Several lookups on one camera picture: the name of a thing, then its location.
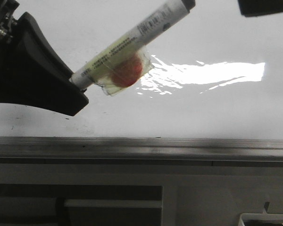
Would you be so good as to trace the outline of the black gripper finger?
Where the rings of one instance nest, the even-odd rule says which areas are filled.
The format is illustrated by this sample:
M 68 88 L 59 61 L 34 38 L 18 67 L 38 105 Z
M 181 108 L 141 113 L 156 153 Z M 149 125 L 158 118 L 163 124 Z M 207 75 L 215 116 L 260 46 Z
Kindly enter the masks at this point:
M 283 12 L 283 0 L 238 0 L 245 17 L 265 16 Z

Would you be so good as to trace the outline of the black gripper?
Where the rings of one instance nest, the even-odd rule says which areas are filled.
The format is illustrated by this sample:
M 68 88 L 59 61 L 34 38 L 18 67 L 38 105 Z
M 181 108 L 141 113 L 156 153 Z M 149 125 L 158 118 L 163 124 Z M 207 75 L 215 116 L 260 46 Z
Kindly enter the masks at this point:
M 18 6 L 16 0 L 0 0 L 0 103 L 76 115 L 88 98 L 69 81 L 73 72 L 47 42 L 34 17 L 25 12 L 17 24 L 13 13 Z

